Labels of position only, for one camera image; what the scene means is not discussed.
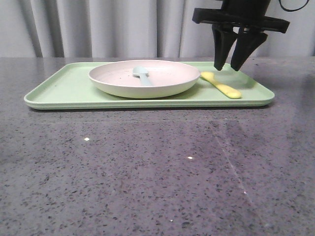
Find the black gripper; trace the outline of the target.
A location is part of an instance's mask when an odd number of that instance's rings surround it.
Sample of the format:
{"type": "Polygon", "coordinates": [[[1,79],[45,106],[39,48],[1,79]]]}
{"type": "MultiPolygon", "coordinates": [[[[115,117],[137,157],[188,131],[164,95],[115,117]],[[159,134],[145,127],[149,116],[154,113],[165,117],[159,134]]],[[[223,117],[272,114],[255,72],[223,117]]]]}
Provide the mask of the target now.
{"type": "Polygon", "coordinates": [[[290,22],[266,16],[269,4],[269,0],[224,0],[220,9],[194,9],[193,22],[213,24],[216,70],[222,70],[236,39],[230,65],[239,71],[248,57],[266,41],[268,35],[262,31],[286,33],[290,22]],[[238,34],[232,26],[240,27],[238,34]]]}

